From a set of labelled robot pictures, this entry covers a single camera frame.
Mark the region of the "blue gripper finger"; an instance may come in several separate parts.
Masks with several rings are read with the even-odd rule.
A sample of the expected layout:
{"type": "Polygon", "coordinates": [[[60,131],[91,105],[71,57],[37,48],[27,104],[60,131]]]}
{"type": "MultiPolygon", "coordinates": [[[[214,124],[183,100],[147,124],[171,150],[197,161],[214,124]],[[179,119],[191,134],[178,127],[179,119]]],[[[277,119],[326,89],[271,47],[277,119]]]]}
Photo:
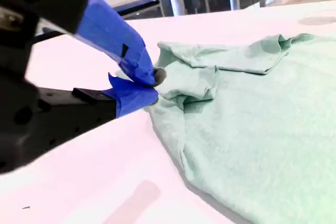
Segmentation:
{"type": "Polygon", "coordinates": [[[142,37],[104,0],[1,0],[1,67],[25,75],[40,20],[111,59],[134,82],[156,87],[166,77],[153,66],[142,37]]]}
{"type": "Polygon", "coordinates": [[[40,155],[158,100],[158,93],[153,87],[112,75],[108,79],[111,88],[107,90],[39,89],[40,155]]]}

